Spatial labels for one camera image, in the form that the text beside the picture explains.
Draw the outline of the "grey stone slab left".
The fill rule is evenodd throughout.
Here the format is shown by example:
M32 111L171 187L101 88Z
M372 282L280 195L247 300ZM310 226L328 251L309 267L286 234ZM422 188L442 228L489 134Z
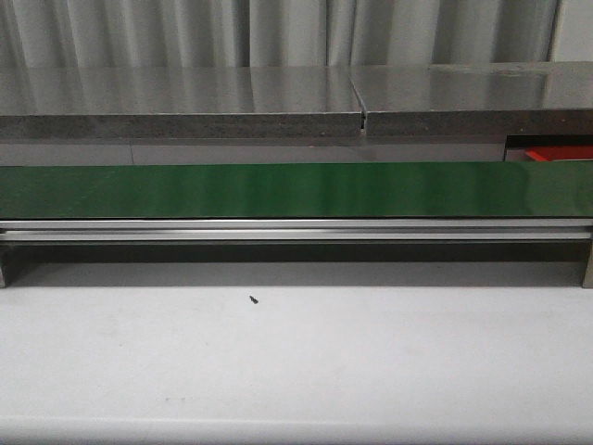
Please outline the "grey stone slab left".
M29 139L356 137L345 70L49 68L1 72L1 136Z

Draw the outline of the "grey stone slab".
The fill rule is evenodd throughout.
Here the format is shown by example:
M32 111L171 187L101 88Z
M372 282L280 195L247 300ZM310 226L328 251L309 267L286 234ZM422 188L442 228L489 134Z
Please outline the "grey stone slab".
M29 139L356 137L345 70L49 68L1 72L1 136Z
M355 67L369 136L585 135L589 62Z

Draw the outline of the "grey stone slab right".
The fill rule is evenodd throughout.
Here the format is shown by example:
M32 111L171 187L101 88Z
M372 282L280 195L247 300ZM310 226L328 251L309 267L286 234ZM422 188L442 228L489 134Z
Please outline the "grey stone slab right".
M585 135L589 62L355 67L369 136Z

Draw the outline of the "green conveyor belt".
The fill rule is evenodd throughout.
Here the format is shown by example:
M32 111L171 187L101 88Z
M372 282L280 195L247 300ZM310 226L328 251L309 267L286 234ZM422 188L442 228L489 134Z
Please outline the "green conveyor belt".
M5 220L588 218L592 165L395 162L5 167Z

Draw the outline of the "red plastic tray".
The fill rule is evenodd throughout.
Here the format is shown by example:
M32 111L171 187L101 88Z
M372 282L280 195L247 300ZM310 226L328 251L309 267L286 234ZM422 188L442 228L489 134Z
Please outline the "red plastic tray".
M593 159L593 146L533 146L524 154L533 161L589 161Z

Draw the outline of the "right metal conveyor leg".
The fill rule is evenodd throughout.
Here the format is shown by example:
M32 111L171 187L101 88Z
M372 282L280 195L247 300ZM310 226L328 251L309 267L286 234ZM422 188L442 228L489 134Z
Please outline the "right metal conveyor leg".
M582 279L582 288L593 288L593 245L590 246L587 256L587 265Z

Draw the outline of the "metal conveyor leg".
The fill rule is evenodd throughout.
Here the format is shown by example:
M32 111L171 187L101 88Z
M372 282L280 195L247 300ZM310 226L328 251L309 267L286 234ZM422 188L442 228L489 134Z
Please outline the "metal conveyor leg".
M8 287L20 270L18 258L13 248L2 246L0 251L0 282L1 287Z
M590 246L587 256L587 265L582 279L582 288L593 288L593 245Z

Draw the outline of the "left metal conveyor leg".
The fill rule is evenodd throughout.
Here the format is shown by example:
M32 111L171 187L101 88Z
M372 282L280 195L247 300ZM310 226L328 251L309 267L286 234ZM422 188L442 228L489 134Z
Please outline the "left metal conveyor leg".
M13 248L2 246L0 251L0 282L1 287L8 287L20 270L18 258Z

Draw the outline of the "grey pleated curtain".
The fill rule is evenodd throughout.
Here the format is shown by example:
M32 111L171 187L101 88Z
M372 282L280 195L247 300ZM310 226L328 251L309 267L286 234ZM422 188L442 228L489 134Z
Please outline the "grey pleated curtain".
M588 1L5 1L1 64L357 66L589 61Z

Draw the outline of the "aluminium conveyor frame rail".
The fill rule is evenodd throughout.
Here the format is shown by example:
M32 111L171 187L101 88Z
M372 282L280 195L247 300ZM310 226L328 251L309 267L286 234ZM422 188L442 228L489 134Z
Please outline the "aluminium conveyor frame rail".
M589 218L6 220L3 242L569 241L592 238Z

